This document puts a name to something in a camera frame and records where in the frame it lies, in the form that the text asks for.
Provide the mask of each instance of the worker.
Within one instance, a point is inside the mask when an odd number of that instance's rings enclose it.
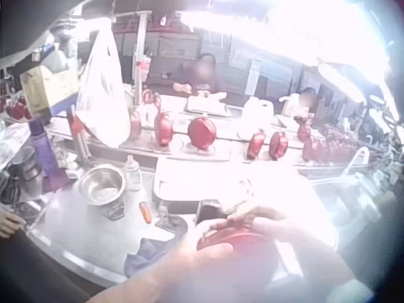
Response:
[[[204,53],[198,56],[189,66],[181,64],[171,77],[174,80],[173,89],[182,94],[197,93],[218,100],[224,99],[222,81],[216,71],[216,59],[213,54]]]
[[[318,97],[313,87],[305,88],[300,94],[293,93],[290,96],[282,97],[279,102],[284,102],[281,115],[287,117],[312,117],[310,108],[314,108],[318,104]]]
[[[165,291],[170,291],[176,283],[186,280],[191,273],[198,272],[202,268],[215,270],[218,264],[234,256],[233,247],[228,243],[206,247],[199,251],[196,248],[198,241],[207,232],[224,229],[231,221],[233,221],[231,226],[235,226],[234,223],[238,222],[256,233],[270,235],[292,245],[309,288],[326,291],[325,300],[296,298],[295,302],[364,303],[371,299],[372,292],[355,279],[352,271],[332,247],[323,244],[278,211],[255,207],[227,220],[201,222],[185,236],[182,243],[171,251],[169,256],[155,264],[149,272],[104,290],[88,303],[163,302],[166,298]]]

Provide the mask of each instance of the cardboard box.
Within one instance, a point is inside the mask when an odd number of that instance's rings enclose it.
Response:
[[[21,85],[31,115],[40,114],[77,93],[79,81],[74,71],[52,73],[37,66],[20,75]]]

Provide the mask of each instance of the stainless steel bowl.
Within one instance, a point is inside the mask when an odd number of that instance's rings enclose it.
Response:
[[[115,201],[122,195],[126,185],[122,171],[109,164],[90,169],[78,182],[79,193],[90,205],[105,205]]]

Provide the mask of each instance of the purple bottle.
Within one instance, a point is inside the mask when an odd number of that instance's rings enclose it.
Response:
[[[44,124],[41,120],[29,122],[31,131],[31,142],[37,153],[38,161],[49,178],[53,191],[57,191],[68,184],[69,179],[63,169],[60,169],[52,145],[46,134]]]

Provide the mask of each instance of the plastic bottle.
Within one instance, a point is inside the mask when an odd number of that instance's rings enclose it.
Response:
[[[41,120],[29,122],[31,131],[31,142],[37,153],[38,161],[49,178],[53,191],[65,187],[69,179],[63,169],[57,165],[57,160],[52,149],[52,145],[46,134],[44,124]]]
[[[132,155],[128,155],[128,159],[124,165],[126,176],[126,189],[129,191],[139,191],[142,187],[141,172],[139,163],[133,159]]]

